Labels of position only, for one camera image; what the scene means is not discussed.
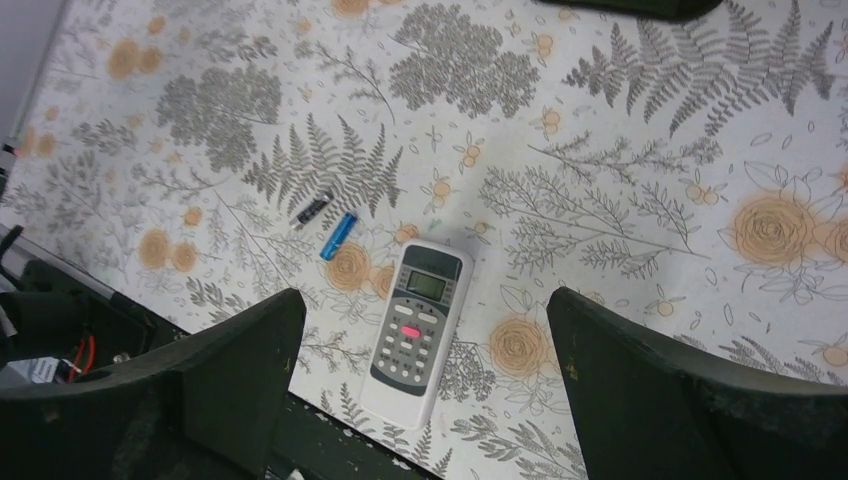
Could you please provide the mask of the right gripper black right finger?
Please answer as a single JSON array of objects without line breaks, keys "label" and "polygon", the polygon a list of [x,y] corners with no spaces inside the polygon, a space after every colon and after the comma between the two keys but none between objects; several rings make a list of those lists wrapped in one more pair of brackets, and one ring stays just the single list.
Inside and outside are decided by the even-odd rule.
[{"label": "right gripper black right finger", "polygon": [[723,359],[561,287],[553,345],[593,479],[843,479],[847,390]]}]

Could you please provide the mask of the blue AAA battery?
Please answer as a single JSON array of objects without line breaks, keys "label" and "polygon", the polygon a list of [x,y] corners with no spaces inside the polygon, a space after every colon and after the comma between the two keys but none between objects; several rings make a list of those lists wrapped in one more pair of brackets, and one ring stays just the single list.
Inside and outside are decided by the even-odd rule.
[{"label": "blue AAA battery", "polygon": [[319,254],[321,259],[331,261],[335,257],[337,251],[347,239],[357,220],[358,216],[353,213],[345,213],[341,217],[338,225],[329,236]]}]

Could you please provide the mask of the black AAA battery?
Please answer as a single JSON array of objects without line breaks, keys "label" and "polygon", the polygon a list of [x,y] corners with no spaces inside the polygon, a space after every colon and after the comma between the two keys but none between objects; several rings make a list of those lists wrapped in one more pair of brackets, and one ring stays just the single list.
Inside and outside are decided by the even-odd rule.
[{"label": "black AAA battery", "polygon": [[334,199],[332,192],[325,192],[321,197],[312,200],[289,222],[291,228],[302,229],[315,219]]}]

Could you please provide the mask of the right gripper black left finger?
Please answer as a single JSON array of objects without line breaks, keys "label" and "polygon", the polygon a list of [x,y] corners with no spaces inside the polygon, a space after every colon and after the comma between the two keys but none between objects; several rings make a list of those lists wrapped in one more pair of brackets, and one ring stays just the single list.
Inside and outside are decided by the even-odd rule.
[{"label": "right gripper black left finger", "polygon": [[5,479],[260,479],[306,306],[280,291],[65,384],[1,393]]}]

